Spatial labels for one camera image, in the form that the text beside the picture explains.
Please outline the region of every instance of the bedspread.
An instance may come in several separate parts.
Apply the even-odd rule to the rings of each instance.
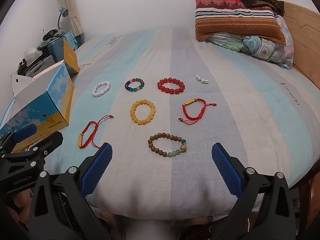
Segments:
[[[51,174],[65,172],[93,155],[92,145],[79,149],[78,135],[89,121],[112,114],[99,126],[95,143],[110,143],[113,158],[88,196],[90,204],[111,213],[180,220],[229,211],[236,197],[212,161],[216,142],[261,174],[281,171],[289,186],[301,179],[320,155],[320,91],[295,69],[198,42],[194,32],[156,29],[105,35],[83,44],[76,51],[81,71],[73,79],[70,123],[61,130],[63,144],[46,158],[45,168]],[[183,81],[185,91],[169,95],[158,90],[157,82],[165,77]],[[132,78],[142,78],[145,87],[128,92],[124,84]],[[109,81],[111,89],[94,98],[92,89],[102,81]],[[185,125],[178,118],[184,117],[182,103],[191,98],[217,106],[208,106],[196,124]],[[154,119],[141,126],[130,117],[132,104],[140,99],[156,106]],[[202,106],[193,103],[188,113],[197,116]],[[139,106],[136,115],[143,119],[148,112],[149,107]],[[151,152],[147,140],[159,132],[185,138],[187,152],[174,158]],[[154,143],[166,152],[180,146],[167,139]]]

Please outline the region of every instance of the wooden headboard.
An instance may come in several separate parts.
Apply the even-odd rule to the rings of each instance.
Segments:
[[[293,67],[320,89],[320,14],[286,2],[284,19],[294,44]]]

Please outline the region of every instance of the beige curtain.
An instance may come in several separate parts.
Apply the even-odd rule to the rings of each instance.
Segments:
[[[76,6],[76,0],[63,0],[62,1],[68,8],[70,26],[75,36],[79,36],[83,33],[80,19],[78,17],[78,11]]]

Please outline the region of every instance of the yellow beaded bracelet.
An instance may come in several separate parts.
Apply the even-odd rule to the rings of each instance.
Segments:
[[[139,120],[136,115],[135,115],[135,111],[137,109],[138,105],[147,105],[150,106],[151,111],[149,116],[146,119],[143,120]],[[147,124],[147,122],[151,122],[151,120],[153,119],[153,117],[155,116],[155,112],[156,112],[156,107],[153,103],[151,103],[150,101],[144,99],[144,100],[140,100],[140,101],[136,101],[133,105],[132,108],[130,110],[130,116],[132,118],[132,120],[137,123],[138,125],[145,125]]]

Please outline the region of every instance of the red string bracelet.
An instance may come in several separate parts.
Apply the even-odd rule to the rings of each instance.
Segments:
[[[201,112],[200,112],[200,114],[199,114],[197,117],[191,117],[191,116],[188,115],[188,113],[187,113],[186,106],[188,106],[188,105],[190,105],[190,104],[192,104],[192,103],[194,103],[194,102],[197,102],[197,101],[201,101],[202,103],[204,103],[204,106],[202,107]],[[217,105],[216,103],[207,104],[207,102],[206,102],[204,99],[202,99],[202,98],[193,98],[193,99],[190,99],[190,100],[188,100],[188,101],[186,101],[186,102],[184,102],[184,103],[182,104],[183,113],[184,113],[184,115],[186,116],[186,118],[189,119],[189,120],[183,120],[183,119],[180,117],[180,118],[179,118],[179,121],[180,121],[180,122],[183,122],[183,123],[185,123],[185,124],[188,124],[188,125],[195,124],[196,122],[198,122],[198,121],[202,118],[202,116],[203,116],[203,114],[204,114],[204,111],[205,111],[205,108],[206,108],[207,106],[216,106],[216,105]]]
[[[177,89],[173,89],[173,88],[166,88],[163,85],[165,83],[172,83],[172,84],[176,84],[179,86],[179,88]],[[157,84],[158,89],[161,90],[162,92],[165,92],[167,94],[180,94],[184,91],[184,89],[186,88],[184,83],[182,81],[180,81],[179,79],[175,79],[175,78],[164,78],[164,79],[160,79],[160,81]]]
[[[91,142],[93,147],[96,148],[100,148],[99,146],[97,146],[94,142],[94,136],[96,135],[96,132],[98,130],[99,125],[101,124],[101,122],[107,118],[113,118],[113,115],[105,115],[104,117],[102,117],[98,122],[96,121],[90,121],[88,122],[87,126],[83,129],[83,131],[80,133],[79,138],[78,138],[78,146],[80,149],[84,149],[88,146],[88,144]],[[85,141],[84,144],[82,144],[82,139],[83,139],[83,135],[84,133],[87,131],[87,129],[89,128],[90,125],[94,124],[94,129],[92,131],[92,133],[89,135],[88,139]]]

